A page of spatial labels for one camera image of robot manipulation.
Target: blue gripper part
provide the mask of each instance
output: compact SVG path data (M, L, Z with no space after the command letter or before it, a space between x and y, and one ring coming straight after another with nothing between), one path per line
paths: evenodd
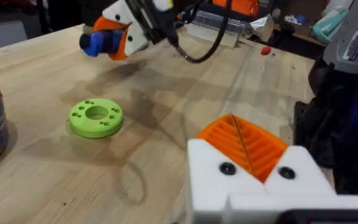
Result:
M80 47L91 57L97 57L100 53L116 53L123 34L123 30L101 30L83 34L80 38Z

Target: green disc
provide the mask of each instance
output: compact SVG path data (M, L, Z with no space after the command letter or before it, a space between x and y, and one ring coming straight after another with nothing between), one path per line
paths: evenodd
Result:
M86 138L104 138L120 130L122 126L121 107L107 99L89 99L71 109L71 128Z

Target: hole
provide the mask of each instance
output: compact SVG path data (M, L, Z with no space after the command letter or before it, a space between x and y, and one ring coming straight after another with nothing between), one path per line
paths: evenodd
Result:
M286 178L288 180L295 179L295 171L293 169L289 168L289 167L281 167L281 168L279 168L278 173L282 177L284 177L284 178Z
M107 109L102 106L91 106L85 111L85 115L89 119L103 119L108 113Z
M236 167L230 162L224 162L219 166L219 170L226 175L234 175L236 173Z

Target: white device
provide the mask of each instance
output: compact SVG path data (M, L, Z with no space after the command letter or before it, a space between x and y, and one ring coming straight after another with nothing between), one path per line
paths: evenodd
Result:
M264 183L203 139L188 141L187 164L186 223L268 224L293 209L358 210L358 195L337 195L303 147L288 147ZM221 172L222 164L235 172Z

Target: wooden tabletop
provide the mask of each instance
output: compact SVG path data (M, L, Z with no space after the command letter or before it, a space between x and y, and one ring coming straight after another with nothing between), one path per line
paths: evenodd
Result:
M293 106L312 93L313 61L262 45L220 47L188 63L166 42L126 61L87 57L80 26L0 49L9 148L0 158L0 223L170 223L183 206L186 142L233 113L292 143ZM209 42L181 37L190 54ZM69 110L108 98L115 135L84 139Z

